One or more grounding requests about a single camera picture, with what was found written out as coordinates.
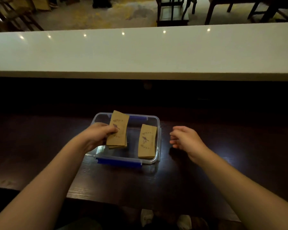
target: shoe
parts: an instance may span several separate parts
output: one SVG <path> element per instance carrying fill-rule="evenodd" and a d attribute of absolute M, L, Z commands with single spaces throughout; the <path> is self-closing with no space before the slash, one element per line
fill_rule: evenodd
<path fill-rule="evenodd" d="M 177 226 L 179 230 L 190 230 L 192 229 L 191 217 L 188 215 L 180 215 L 177 220 Z"/>
<path fill-rule="evenodd" d="M 51 8 L 58 8 L 58 5 L 57 4 L 54 4 L 54 3 L 49 3 L 49 6 L 51 7 Z"/>
<path fill-rule="evenodd" d="M 144 227 L 146 224 L 151 224 L 154 218 L 154 212 L 152 210 L 142 209 L 141 211 L 141 224 Z"/>

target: white counter ledge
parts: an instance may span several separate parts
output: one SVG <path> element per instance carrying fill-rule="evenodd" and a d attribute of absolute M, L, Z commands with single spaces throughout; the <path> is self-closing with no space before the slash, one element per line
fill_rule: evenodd
<path fill-rule="evenodd" d="M 0 33 L 0 76 L 288 81 L 288 23 Z"/>

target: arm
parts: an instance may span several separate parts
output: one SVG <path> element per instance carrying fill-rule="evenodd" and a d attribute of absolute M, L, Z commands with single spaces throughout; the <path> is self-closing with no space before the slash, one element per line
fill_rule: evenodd
<path fill-rule="evenodd" d="M 53 229 L 85 153 L 116 131 L 114 126 L 95 123 L 71 139 L 0 213 L 0 230 Z"/>
<path fill-rule="evenodd" d="M 202 142 L 196 131 L 177 126 L 170 135 L 173 147 L 186 151 L 205 171 L 246 228 L 288 230 L 288 202 L 220 158 Z"/>

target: plastic container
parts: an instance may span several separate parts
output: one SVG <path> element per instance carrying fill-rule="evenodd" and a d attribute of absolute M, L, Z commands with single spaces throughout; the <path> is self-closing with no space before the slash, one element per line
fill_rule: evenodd
<path fill-rule="evenodd" d="M 157 116 L 150 115 L 129 115 L 129 121 L 127 125 L 127 147 L 118 149 L 109 149 L 108 146 L 102 145 L 91 152 L 88 155 L 92 155 L 98 159 L 98 163 L 111 164 L 127 167 L 141 167 L 142 164 L 151 165 L 160 159 L 161 152 L 161 128 L 160 120 Z M 109 124 L 112 113 L 98 113 L 94 117 L 92 124 L 96 122 Z M 157 127 L 155 157 L 151 160 L 138 158 L 138 143 L 140 137 L 140 131 L 142 124 L 147 124 Z"/>

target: dark wooden counter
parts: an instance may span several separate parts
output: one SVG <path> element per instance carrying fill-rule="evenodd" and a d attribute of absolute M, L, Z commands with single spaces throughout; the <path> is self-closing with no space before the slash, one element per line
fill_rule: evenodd
<path fill-rule="evenodd" d="M 86 156 L 68 197 L 238 220 L 203 171 L 185 153 L 171 148 L 172 127 L 186 125 L 243 174 L 288 201 L 288 112 L 73 103 L 59 98 L 29 104 L 29 95 L 26 101 L 15 95 L 3 99 L 4 104 L 0 99 L 1 188 L 23 189 L 74 135 L 89 126 L 96 113 L 115 109 L 160 118 L 160 162 L 133 170 L 100 165 Z"/>

